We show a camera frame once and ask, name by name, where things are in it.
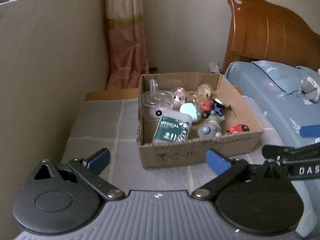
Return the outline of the black cube toy red buttons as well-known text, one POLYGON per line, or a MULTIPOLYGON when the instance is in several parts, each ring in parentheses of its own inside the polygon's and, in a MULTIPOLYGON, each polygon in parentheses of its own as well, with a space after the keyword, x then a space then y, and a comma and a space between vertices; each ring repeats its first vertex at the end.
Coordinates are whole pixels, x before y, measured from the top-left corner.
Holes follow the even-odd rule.
POLYGON ((223 116, 223 110, 229 107, 229 104, 224 103, 218 98, 213 98, 212 100, 206 100, 204 102, 201 106, 201 113, 205 119, 207 119, 212 113, 223 116))

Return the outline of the clear plastic dome container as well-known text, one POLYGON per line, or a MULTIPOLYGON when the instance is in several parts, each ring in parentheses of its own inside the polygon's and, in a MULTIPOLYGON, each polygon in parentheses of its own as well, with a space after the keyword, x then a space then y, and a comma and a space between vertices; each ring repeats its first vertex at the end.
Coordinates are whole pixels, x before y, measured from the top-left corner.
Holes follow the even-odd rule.
POLYGON ((167 90, 159 90, 156 80, 150 80, 149 91, 142 95, 143 118, 158 120, 165 110, 173 109, 173 104, 173 94, 167 90))

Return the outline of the blue floral bed sheet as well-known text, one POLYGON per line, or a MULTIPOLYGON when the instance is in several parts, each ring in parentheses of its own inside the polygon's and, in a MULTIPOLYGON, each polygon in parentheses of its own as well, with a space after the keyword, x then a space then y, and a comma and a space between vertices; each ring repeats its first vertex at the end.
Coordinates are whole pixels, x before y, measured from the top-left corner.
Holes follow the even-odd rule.
MULTIPOLYGON (((298 66, 319 84, 319 72, 298 66)), ((309 101, 303 92, 285 94, 268 75, 252 62, 232 62, 225 73, 227 80, 252 98, 279 134, 283 144, 302 147, 319 142, 318 138, 303 138, 303 126, 319 125, 319 102, 309 101)))

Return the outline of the grey elephant toy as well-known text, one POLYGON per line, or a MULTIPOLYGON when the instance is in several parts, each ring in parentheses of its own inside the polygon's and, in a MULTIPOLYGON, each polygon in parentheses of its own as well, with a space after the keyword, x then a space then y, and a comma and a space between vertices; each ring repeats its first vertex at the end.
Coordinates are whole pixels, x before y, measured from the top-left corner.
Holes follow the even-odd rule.
POLYGON ((225 120, 224 115, 219 116, 215 111, 212 111, 206 119, 206 123, 197 130, 198 137, 200 139, 220 137, 222 135, 221 123, 225 120))

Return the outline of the red toy car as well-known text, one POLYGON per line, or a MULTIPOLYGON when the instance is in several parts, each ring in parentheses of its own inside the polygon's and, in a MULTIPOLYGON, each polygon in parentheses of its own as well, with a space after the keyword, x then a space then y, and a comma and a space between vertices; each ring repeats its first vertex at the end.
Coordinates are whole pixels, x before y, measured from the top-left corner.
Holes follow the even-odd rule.
POLYGON ((237 124, 235 126, 231 126, 227 131, 227 133, 242 133, 249 132, 249 127, 244 124, 237 124))

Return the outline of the grey plush toy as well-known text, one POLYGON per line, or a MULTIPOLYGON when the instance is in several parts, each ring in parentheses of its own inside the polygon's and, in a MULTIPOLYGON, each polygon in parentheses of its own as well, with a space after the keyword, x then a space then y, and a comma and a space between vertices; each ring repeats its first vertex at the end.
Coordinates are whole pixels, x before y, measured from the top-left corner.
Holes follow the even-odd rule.
POLYGON ((300 81, 300 88, 309 101, 319 101, 320 88, 312 77, 302 78, 300 81))

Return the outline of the blue floral pillow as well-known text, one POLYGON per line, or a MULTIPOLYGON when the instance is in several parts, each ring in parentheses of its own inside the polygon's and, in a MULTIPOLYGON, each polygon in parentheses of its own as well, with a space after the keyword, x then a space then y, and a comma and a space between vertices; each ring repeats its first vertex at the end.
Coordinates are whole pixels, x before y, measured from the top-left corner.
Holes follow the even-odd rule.
POLYGON ((263 70, 285 94, 301 93, 300 81, 311 77, 301 68, 282 63, 265 60, 252 61, 252 63, 263 70))

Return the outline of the brown cardboard box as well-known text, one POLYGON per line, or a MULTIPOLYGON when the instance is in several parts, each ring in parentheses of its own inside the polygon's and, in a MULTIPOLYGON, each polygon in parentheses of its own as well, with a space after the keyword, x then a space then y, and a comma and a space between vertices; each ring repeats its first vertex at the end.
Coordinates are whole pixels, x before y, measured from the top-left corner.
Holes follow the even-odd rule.
POLYGON ((139 80, 138 96, 138 130, 137 144, 140 161, 144 169, 187 166, 204 163, 206 152, 212 148, 226 156, 235 156, 254 150, 261 139, 264 129, 255 114, 250 110, 239 92, 221 74, 204 73, 166 73, 142 75, 139 80), (152 139, 158 120, 143 118, 142 95, 149 90, 149 81, 156 80, 160 90, 172 92, 182 87, 191 93, 201 84, 208 83, 213 89, 213 96, 230 107, 223 110, 226 120, 221 124, 223 135, 218 138, 200 139, 197 130, 205 124, 201 120, 190 129, 186 142, 169 142, 153 144, 152 139), (249 127, 249 132, 227 133, 237 124, 249 127))

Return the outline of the green white medical wipes pack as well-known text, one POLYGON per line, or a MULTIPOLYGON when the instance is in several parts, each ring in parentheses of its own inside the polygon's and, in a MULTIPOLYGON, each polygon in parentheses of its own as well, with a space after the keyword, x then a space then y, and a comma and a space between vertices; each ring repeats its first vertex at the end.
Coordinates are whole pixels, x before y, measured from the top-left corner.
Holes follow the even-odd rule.
POLYGON ((162 114, 152 143, 186 142, 192 125, 192 117, 178 111, 165 110, 162 114))

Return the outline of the light blue round case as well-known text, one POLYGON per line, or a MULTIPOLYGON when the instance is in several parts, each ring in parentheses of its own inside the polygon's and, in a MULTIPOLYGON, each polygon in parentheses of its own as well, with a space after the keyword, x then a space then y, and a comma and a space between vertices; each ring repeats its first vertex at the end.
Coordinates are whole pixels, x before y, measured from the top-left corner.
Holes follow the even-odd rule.
POLYGON ((202 118, 202 113, 199 106, 193 103, 182 104, 179 111, 180 113, 191 116, 193 124, 199 122, 202 118))

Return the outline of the jar of golden capsules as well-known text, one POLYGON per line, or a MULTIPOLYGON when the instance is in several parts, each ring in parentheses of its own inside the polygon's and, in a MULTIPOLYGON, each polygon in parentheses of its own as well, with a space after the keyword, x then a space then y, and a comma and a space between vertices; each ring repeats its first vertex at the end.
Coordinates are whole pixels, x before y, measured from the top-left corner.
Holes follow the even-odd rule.
POLYGON ((212 87, 208 83, 201 84, 195 89, 189 96, 187 96, 186 102, 193 103, 199 107, 202 107, 205 101, 209 100, 212 95, 212 87))

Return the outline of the pink pig figurine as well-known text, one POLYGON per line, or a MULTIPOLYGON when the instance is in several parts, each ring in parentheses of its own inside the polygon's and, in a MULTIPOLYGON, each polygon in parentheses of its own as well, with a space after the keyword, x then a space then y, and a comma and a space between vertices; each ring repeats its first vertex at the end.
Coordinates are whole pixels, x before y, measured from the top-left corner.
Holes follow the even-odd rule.
POLYGON ((174 91, 174 104, 173 104, 173 108, 175 110, 179 110, 180 107, 185 103, 186 101, 186 93, 184 88, 182 87, 178 87, 175 91, 174 91))

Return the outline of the orange wooden headboard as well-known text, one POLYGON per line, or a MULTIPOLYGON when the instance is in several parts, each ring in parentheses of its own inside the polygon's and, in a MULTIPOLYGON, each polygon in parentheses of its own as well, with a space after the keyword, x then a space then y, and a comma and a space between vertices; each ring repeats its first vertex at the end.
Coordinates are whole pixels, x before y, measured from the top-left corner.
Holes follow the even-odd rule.
POLYGON ((227 0, 231 25, 222 72, 235 61, 266 60, 319 69, 319 34, 295 12, 265 0, 227 0))

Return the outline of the pink patterned curtain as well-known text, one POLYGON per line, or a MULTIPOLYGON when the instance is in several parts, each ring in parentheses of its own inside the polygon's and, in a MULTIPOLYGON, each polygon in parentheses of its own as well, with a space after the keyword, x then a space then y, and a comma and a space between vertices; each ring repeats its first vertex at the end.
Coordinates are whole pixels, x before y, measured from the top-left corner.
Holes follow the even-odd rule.
POLYGON ((143 0, 105 0, 110 76, 107 89, 138 87, 149 73, 143 0))

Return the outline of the white wall charger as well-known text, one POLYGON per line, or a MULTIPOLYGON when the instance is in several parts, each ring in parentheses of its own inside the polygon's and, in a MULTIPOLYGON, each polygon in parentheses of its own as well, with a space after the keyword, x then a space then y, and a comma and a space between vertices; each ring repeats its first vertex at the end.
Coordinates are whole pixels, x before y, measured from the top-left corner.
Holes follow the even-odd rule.
POLYGON ((209 66, 210 66, 210 69, 209 69, 210 73, 220 74, 220 67, 218 62, 211 62, 209 66))

